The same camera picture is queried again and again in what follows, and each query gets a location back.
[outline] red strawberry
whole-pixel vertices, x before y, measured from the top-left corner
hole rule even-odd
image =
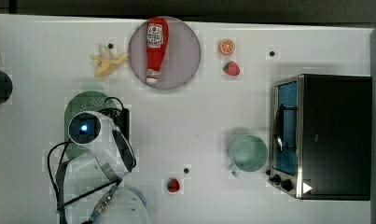
[[[238,76],[240,74],[240,68],[235,62],[228,62],[223,67],[223,71],[231,76]]]
[[[172,178],[169,182],[168,182],[168,185],[167,185],[167,189],[170,191],[170,192],[177,192],[179,191],[180,187],[179,187],[179,183],[176,179]]]

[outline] green cup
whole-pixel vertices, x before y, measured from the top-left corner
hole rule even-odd
[[[241,171],[255,172],[266,164],[269,156],[264,142],[254,135],[244,135],[233,142],[229,148],[233,162],[231,173],[238,176]]]

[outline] toaster oven knob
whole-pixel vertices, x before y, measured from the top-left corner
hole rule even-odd
[[[273,177],[270,177],[269,180],[275,185],[279,185],[281,181],[281,177],[279,175],[274,175]]]
[[[290,181],[290,179],[283,180],[281,181],[281,187],[286,191],[290,191],[292,190],[292,182]]]

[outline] ketchup bottle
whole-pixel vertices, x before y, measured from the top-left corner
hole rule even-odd
[[[146,29],[146,82],[155,84],[159,78],[161,63],[168,45],[167,21],[155,17],[148,21]]]

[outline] ketchup label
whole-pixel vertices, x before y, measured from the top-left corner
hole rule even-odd
[[[155,77],[155,78],[158,78],[158,76],[159,76],[159,72],[157,72],[157,71],[155,71],[155,70],[153,70],[153,69],[147,69],[146,70],[146,76],[147,77]]]
[[[147,26],[147,46],[150,48],[159,48],[163,43],[162,25],[150,23]]]

